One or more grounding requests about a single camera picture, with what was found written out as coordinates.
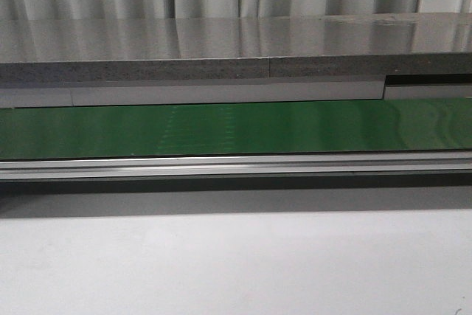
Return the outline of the green conveyor belt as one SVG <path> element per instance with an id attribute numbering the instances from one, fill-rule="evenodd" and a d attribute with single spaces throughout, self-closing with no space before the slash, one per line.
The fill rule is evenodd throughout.
<path id="1" fill-rule="evenodd" d="M 1 111 L 3 160 L 470 148 L 468 98 Z"/>

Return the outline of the grey stone counter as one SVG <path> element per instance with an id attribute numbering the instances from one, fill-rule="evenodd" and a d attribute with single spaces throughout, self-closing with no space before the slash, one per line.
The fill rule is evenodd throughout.
<path id="1" fill-rule="evenodd" d="M 471 95 L 471 15 L 1 23 L 1 107 Z"/>

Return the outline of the aluminium conveyor side rail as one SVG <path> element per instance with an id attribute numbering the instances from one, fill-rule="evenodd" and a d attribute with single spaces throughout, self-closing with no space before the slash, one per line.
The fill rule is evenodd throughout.
<path id="1" fill-rule="evenodd" d="M 471 169 L 470 151 L 316 153 L 67 159 L 1 163 L 2 181 L 239 176 L 296 173 L 384 173 Z"/>

